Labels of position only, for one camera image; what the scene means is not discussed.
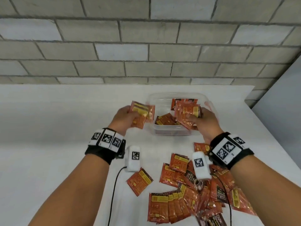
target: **clear plastic container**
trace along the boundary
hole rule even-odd
[[[155,124],[156,117],[162,116],[166,113],[171,113],[175,115],[174,111],[171,111],[171,103],[173,98],[193,98],[198,99],[197,104],[201,107],[205,107],[215,113],[217,117],[217,112],[212,102],[208,98],[200,93],[154,93],[149,95],[146,104],[155,105],[155,117],[153,123],[149,123],[148,127],[153,134],[156,135],[191,135],[198,134],[198,131],[188,130],[182,125],[157,125]]]

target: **forearm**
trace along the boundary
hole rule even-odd
[[[240,160],[231,174],[265,226],[300,224],[300,187],[255,156]]]
[[[92,226],[109,164],[88,154],[40,207],[29,226]]]

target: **gray brick wall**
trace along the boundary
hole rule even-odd
[[[0,84],[254,85],[301,51],[301,0],[0,0]]]

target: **brick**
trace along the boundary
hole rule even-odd
[[[68,61],[22,61],[32,75],[44,76],[77,76],[72,62]]]
[[[106,84],[147,84],[148,78],[104,78]]]
[[[191,85],[230,85],[233,78],[193,78]]]
[[[83,0],[83,3],[90,17],[148,18],[149,0]]]
[[[95,44],[99,60],[147,61],[146,44]]]
[[[289,63],[300,52],[298,48],[264,48],[255,47],[247,62]]]
[[[259,100],[267,92],[267,90],[253,90],[246,97],[246,100]]]
[[[235,79],[232,85],[255,86],[255,89],[268,89],[276,82],[270,78],[238,78]]]
[[[199,61],[244,62],[250,47],[203,46]]]
[[[75,62],[80,76],[125,76],[123,62]]]
[[[215,0],[151,0],[151,19],[210,20]]]
[[[88,43],[38,43],[46,59],[96,60],[93,44]]]
[[[170,77],[172,63],[126,62],[126,76]]]
[[[28,75],[18,61],[0,61],[0,75]]]
[[[117,21],[58,20],[66,41],[119,42]]]
[[[296,27],[288,36],[288,38],[284,41],[283,45],[301,45],[301,27]]]
[[[213,20],[268,22],[281,0],[218,0]]]
[[[290,66],[285,64],[267,64],[259,78],[279,78]]]
[[[62,40],[52,20],[0,19],[0,34],[12,40]]]
[[[33,42],[0,41],[0,59],[43,59]]]
[[[120,22],[123,42],[175,43],[179,23]]]
[[[293,27],[278,25],[242,25],[237,30],[232,44],[278,45]]]
[[[149,78],[148,83],[159,85],[189,85],[190,78]]]
[[[0,84],[12,84],[13,82],[9,77],[0,76]]]
[[[201,46],[150,45],[150,61],[196,61]]]
[[[16,84],[59,84],[54,77],[10,77]]]
[[[12,0],[21,15],[85,16],[80,0]]]
[[[218,64],[209,63],[174,63],[172,77],[212,77]]]
[[[102,78],[58,77],[61,84],[102,84]]]
[[[16,15],[17,13],[13,9],[13,6],[9,0],[0,0],[0,15]]]
[[[226,44],[237,25],[182,23],[178,43]]]
[[[256,77],[263,64],[221,64],[216,76],[219,77]]]
[[[256,100],[245,100],[245,103],[250,107],[253,108],[254,105],[256,105],[258,101]]]
[[[301,23],[301,0],[285,0],[271,22]]]

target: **white table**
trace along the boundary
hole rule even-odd
[[[199,92],[219,113],[221,127],[239,134],[255,155],[301,186],[301,170],[243,102],[250,86],[0,86],[0,225],[27,225],[51,192],[84,155],[94,130],[108,125],[116,110],[132,100],[144,102],[155,92]],[[111,226],[155,225],[147,222],[148,193],[174,190],[159,183],[172,152],[191,156],[201,136],[154,136],[147,130],[127,132],[128,145],[141,146],[142,166],[153,178],[139,197],[119,175]],[[112,190],[124,160],[111,164],[95,225],[107,225]],[[223,216],[230,225],[229,209]],[[258,217],[233,211],[233,226],[262,225]],[[197,226],[194,217],[175,224]]]

